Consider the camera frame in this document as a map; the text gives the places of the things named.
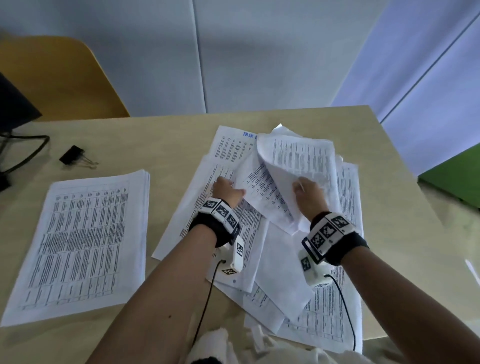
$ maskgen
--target chair backrest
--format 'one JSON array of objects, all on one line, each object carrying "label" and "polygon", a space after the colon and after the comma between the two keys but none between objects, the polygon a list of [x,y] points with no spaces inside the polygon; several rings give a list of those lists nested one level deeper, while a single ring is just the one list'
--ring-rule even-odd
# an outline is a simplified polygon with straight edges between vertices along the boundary
[{"label": "chair backrest", "polygon": [[91,50],[63,36],[0,41],[0,72],[34,104],[41,121],[129,117]]}]

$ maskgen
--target white cloth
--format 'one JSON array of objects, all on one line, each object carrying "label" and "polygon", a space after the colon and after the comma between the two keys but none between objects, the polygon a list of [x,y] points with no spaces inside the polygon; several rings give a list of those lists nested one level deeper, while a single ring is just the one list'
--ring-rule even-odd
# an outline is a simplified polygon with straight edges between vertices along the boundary
[{"label": "white cloth", "polygon": [[345,351],[335,354],[333,358],[319,348],[306,350],[286,342],[276,341],[263,334],[260,326],[252,328],[248,335],[252,340],[253,348],[242,351],[237,358],[224,328],[209,331],[195,343],[185,364],[192,364],[196,360],[209,357],[218,359],[222,364],[373,364],[357,352]]}]

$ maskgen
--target wooden table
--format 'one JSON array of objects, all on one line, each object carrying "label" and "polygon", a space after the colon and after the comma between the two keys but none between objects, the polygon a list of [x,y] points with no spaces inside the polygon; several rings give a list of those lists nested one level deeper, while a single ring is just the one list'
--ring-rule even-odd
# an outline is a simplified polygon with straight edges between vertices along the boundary
[{"label": "wooden table", "polygon": [[[0,308],[3,310],[28,251],[49,185],[145,169],[151,174],[147,256],[150,257],[219,125],[268,133],[279,123],[304,136],[331,139],[345,161],[360,166],[365,237],[371,249],[463,320],[480,318],[480,289],[455,242],[449,241],[427,200],[367,106],[275,110],[88,121],[36,122],[18,133],[49,134],[50,146],[17,170],[0,194]],[[3,169],[26,157],[38,141],[16,142]],[[65,168],[58,158],[73,144],[99,161],[98,169]],[[158,261],[147,259],[147,273]],[[199,298],[196,326],[207,292]],[[120,306],[0,328],[0,362],[83,363]],[[244,344],[243,311],[214,290],[202,331],[226,327]],[[365,308],[364,339],[384,332]]]}]

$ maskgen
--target black binder clip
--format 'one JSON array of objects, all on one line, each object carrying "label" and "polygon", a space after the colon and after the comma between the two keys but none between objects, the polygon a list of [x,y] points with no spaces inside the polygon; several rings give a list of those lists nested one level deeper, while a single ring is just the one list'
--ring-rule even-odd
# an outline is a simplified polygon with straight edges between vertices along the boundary
[{"label": "black binder clip", "polygon": [[60,157],[59,161],[67,166],[83,163],[83,167],[88,167],[93,170],[97,168],[100,163],[93,162],[85,157],[84,152],[85,151],[83,149],[77,146],[72,146],[69,150],[67,150],[67,153]]}]

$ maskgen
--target human hand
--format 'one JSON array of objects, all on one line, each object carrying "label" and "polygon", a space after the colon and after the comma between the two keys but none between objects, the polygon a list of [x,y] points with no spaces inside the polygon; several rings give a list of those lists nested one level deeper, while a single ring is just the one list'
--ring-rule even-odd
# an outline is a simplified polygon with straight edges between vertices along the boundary
[{"label": "human hand", "polygon": [[316,182],[310,181],[305,177],[299,177],[293,183],[293,192],[295,193],[300,212],[310,222],[321,212],[329,211],[324,191]]},{"label": "human hand", "polygon": [[240,203],[245,196],[245,190],[236,190],[232,187],[233,182],[223,177],[218,177],[213,184],[213,198],[221,198],[228,202],[231,208]]}]

